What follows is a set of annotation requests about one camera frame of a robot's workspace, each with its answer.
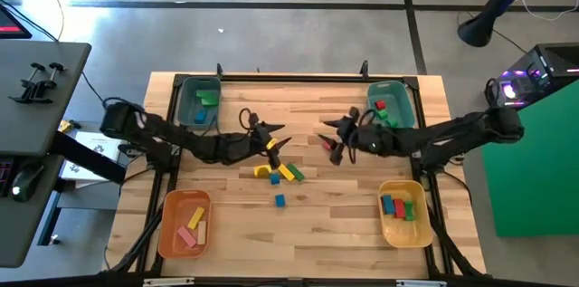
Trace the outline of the black keyboard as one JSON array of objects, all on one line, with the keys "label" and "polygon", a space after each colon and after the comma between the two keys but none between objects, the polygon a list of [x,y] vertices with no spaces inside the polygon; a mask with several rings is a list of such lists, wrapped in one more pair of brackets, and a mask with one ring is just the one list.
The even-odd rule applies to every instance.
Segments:
[{"label": "black keyboard", "polygon": [[13,158],[0,158],[0,197],[6,197],[12,185],[13,179]]}]

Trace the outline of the dark monitor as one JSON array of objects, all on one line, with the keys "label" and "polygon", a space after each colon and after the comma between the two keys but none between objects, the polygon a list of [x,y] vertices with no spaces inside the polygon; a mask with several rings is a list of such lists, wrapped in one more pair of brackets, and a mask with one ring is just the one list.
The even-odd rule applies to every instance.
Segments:
[{"label": "dark monitor", "polygon": [[32,34],[0,5],[0,40],[30,39]]}]

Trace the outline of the orange plastic bin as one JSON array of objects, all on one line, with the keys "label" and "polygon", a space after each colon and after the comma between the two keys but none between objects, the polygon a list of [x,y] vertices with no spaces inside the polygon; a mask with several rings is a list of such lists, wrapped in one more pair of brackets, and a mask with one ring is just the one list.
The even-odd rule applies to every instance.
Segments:
[{"label": "orange plastic bin", "polygon": [[[203,190],[176,190],[170,192],[164,203],[160,235],[157,251],[165,259],[198,258],[202,256],[209,245],[209,226],[211,223],[211,199]],[[180,226],[185,226],[197,241],[197,227],[191,230],[187,224],[195,209],[201,206],[205,209],[201,221],[207,222],[207,239],[205,245],[197,244],[193,248],[186,246],[177,234]]]}]

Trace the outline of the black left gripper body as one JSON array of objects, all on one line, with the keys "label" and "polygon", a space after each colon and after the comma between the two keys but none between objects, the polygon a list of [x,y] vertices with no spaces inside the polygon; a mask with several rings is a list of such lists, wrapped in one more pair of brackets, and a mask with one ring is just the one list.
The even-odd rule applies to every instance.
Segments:
[{"label": "black left gripper body", "polygon": [[262,121],[260,121],[258,114],[255,112],[249,113],[247,122],[248,127],[244,127],[247,130],[247,134],[241,140],[241,145],[237,149],[234,161],[238,162],[252,156],[262,155],[268,158],[268,164],[271,168],[278,168],[281,164],[280,150],[271,151],[266,149],[268,142],[273,139],[271,133],[259,127]]}]

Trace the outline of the grey plastic bin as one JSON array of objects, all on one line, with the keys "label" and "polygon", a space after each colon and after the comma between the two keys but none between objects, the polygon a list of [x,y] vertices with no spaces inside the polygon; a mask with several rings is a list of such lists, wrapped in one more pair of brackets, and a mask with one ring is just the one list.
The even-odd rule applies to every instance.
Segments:
[{"label": "grey plastic bin", "polygon": [[[181,86],[177,104],[176,120],[182,126],[192,130],[212,129],[218,123],[219,107],[205,108],[195,97],[198,90],[219,90],[222,92],[221,81],[216,77],[191,76],[186,78]],[[207,121],[203,125],[195,125],[194,118],[200,109],[208,110]]]}]

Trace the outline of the green arch block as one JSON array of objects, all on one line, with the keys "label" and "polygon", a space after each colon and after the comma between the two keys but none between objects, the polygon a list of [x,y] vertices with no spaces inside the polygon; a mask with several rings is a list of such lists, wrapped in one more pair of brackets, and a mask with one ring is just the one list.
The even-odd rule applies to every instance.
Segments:
[{"label": "green arch block", "polygon": [[221,93],[219,90],[198,90],[195,97],[203,107],[212,108],[219,105]]}]

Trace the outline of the white paper sheets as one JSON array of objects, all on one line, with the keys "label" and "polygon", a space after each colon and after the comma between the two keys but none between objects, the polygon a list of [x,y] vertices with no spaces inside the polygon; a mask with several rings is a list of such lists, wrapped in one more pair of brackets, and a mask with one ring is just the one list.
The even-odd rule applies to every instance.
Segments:
[{"label": "white paper sheets", "polygon": [[[119,160],[119,145],[121,144],[119,139],[112,139],[98,132],[87,131],[76,132],[74,138],[83,146],[101,154],[102,156],[114,161]],[[71,180],[80,184],[105,181],[104,177],[100,177],[88,169],[70,162],[69,160],[66,160],[62,165],[61,179]]]}]

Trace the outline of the grey desk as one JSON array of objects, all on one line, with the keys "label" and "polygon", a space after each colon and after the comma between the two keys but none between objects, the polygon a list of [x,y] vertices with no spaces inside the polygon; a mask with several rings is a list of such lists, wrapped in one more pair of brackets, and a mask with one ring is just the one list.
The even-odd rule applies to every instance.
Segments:
[{"label": "grey desk", "polygon": [[[0,156],[16,156],[21,163],[39,159],[44,165],[28,201],[0,197],[0,268],[21,266],[29,251],[63,162],[47,152],[90,51],[88,43],[0,40]],[[57,62],[65,68],[55,77],[57,87],[48,92],[49,104],[11,99],[24,91],[21,81],[33,71],[33,62],[44,67]]]}]

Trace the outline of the silver hinge plate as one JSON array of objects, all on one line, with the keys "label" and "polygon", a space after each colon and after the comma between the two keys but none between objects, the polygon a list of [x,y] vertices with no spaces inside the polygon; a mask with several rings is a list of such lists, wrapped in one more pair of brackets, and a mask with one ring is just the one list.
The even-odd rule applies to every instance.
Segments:
[{"label": "silver hinge plate", "polygon": [[411,280],[403,279],[395,281],[396,287],[448,287],[444,281],[434,280]]},{"label": "silver hinge plate", "polygon": [[194,284],[195,278],[192,277],[159,277],[145,279],[142,287],[180,287]]}]

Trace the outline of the black computer mouse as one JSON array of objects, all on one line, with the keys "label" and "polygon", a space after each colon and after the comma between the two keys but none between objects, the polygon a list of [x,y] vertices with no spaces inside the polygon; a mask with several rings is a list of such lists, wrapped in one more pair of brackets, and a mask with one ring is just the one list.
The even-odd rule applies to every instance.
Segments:
[{"label": "black computer mouse", "polygon": [[11,198],[16,202],[26,202],[34,194],[44,165],[40,163],[26,164],[14,178]]}]

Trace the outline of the black support beam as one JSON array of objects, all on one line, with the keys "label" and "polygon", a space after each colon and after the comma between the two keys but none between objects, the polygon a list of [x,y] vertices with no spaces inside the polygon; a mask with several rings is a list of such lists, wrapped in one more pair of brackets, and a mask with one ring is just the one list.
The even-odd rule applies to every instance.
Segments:
[{"label": "black support beam", "polygon": [[126,169],[117,162],[85,147],[74,138],[57,131],[52,139],[49,153],[63,156],[75,165],[95,175],[120,185],[124,182]]}]

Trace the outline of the green panel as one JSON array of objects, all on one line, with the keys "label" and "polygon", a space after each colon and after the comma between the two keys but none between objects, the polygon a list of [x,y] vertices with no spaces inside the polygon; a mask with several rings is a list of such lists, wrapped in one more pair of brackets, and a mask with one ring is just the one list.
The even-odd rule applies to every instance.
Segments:
[{"label": "green panel", "polygon": [[482,149],[497,236],[579,234],[579,80],[517,114],[523,138]]}]

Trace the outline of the black computer case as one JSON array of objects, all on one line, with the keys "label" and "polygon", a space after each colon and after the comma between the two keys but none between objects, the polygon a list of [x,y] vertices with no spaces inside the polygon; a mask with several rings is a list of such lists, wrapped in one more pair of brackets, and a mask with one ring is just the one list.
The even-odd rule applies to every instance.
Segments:
[{"label": "black computer case", "polygon": [[497,78],[484,95],[492,108],[523,109],[579,80],[579,43],[538,43]]}]

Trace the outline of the black desk clamp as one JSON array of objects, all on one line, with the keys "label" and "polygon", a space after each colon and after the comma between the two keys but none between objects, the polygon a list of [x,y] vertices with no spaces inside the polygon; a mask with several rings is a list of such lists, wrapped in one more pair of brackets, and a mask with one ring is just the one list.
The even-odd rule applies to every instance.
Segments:
[{"label": "black desk clamp", "polygon": [[28,76],[27,79],[21,80],[21,85],[24,88],[24,92],[22,93],[21,96],[9,96],[10,100],[22,104],[28,104],[33,102],[32,95],[36,86],[36,83],[33,82],[33,77],[37,72],[44,72],[45,67],[37,62],[31,63],[30,66],[33,68],[31,74]]},{"label": "black desk clamp", "polygon": [[56,74],[59,72],[66,71],[66,68],[62,64],[57,62],[51,62],[49,64],[49,67],[52,69],[52,74],[50,75],[50,78],[48,80],[38,81],[37,83],[35,83],[33,92],[31,94],[32,102],[43,104],[52,103],[52,100],[46,98],[44,94],[48,90],[53,90],[57,87],[57,83],[55,81]]}]

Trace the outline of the long pink block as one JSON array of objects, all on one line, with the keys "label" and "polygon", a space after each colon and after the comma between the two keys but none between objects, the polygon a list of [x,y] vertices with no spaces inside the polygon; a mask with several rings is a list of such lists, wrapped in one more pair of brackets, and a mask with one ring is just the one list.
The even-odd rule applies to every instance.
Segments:
[{"label": "long pink block", "polygon": [[177,229],[177,234],[182,238],[187,247],[193,248],[197,245],[196,239],[185,226],[180,226]]}]

